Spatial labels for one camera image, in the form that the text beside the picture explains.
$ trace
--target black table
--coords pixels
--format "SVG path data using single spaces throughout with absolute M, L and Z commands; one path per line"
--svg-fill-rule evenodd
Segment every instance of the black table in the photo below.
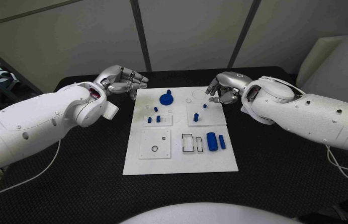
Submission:
M 195 87 L 207 86 L 222 71 L 235 71 L 254 80 L 273 76 L 292 83 L 277 67 L 143 75 L 149 88 Z M 67 77 L 56 89 L 94 77 Z M 116 223 L 184 202 L 233 203 L 294 217 L 348 199 L 348 180 L 326 161 L 325 146 L 276 124 L 254 121 L 240 112 L 240 101 L 222 106 L 238 172 L 122 176 L 133 102 L 126 94 L 112 95 L 109 101 L 119 106 L 113 120 L 100 117 L 90 127 L 73 128 L 46 173 L 0 194 L 0 222 Z M 56 147 L 10 165 L 0 189 L 44 169 Z M 345 151 L 333 152 L 338 159 L 348 159 Z

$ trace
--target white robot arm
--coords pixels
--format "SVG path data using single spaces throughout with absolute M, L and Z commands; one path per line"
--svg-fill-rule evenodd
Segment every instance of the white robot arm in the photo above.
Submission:
M 294 95 L 290 84 L 261 77 L 251 79 L 234 72 L 215 76 L 205 93 L 221 96 L 211 102 L 231 104 L 241 96 L 241 112 L 263 124 L 276 123 L 307 140 L 348 150 L 348 103 L 315 94 Z
M 110 93 L 146 87 L 148 79 L 115 65 L 93 82 L 74 83 L 0 111 L 0 167 L 36 154 L 56 143 L 74 126 L 87 127 L 103 116 L 112 119 L 118 107 L 106 101 Z

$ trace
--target black tabletop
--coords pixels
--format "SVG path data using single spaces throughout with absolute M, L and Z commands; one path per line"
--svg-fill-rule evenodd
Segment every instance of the black tabletop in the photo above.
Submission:
M 277 67 L 143 72 L 149 88 L 207 86 L 215 74 L 234 71 L 251 79 L 273 76 L 292 83 Z M 57 88 L 96 76 L 64 78 Z M 327 163 L 325 146 L 224 105 L 238 172 L 122 176 L 133 102 L 126 94 L 109 101 L 119 112 L 76 127 L 61 140 L 44 174 L 0 194 L 0 222 L 118 223 L 146 210 L 184 202 L 224 202 L 294 217 L 348 199 L 348 180 Z M 46 168 L 57 144 L 10 165 L 0 189 Z M 338 159 L 346 152 L 333 149 Z

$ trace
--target white platform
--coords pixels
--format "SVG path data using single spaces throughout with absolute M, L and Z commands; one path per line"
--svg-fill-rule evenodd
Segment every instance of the white platform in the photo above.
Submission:
M 171 105 L 164 106 L 159 103 L 159 96 L 171 90 L 174 102 Z M 207 108 L 199 114 L 201 119 L 208 116 L 208 110 L 214 111 L 220 107 L 218 114 L 210 115 L 210 120 L 214 116 L 222 115 L 221 105 L 210 103 L 210 96 L 204 94 L 207 87 L 184 87 L 184 88 L 155 88 L 138 90 L 132 126 L 128 140 L 128 149 L 125 156 L 123 175 L 145 175 L 145 174 L 174 174 L 174 173 L 202 173 L 202 172 L 230 172 L 237 171 L 237 163 L 230 143 L 230 136 L 225 125 L 222 126 L 191 126 L 188 127 L 187 116 L 187 104 L 197 104 L 201 106 L 207 104 Z M 153 126 L 143 127 L 143 121 L 146 116 L 172 115 L 172 126 Z M 143 131 L 153 131 L 156 129 L 169 129 L 169 159 L 139 159 L 141 152 L 143 152 L 143 146 L 141 145 L 141 139 L 143 137 Z M 218 143 L 218 150 L 211 152 L 207 147 L 207 133 L 214 132 L 215 136 L 220 134 L 224 137 L 225 149 L 222 150 Z M 202 153 L 197 153 L 197 146 L 194 147 L 192 154 L 182 154 L 182 134 L 192 134 L 192 138 L 201 137 Z

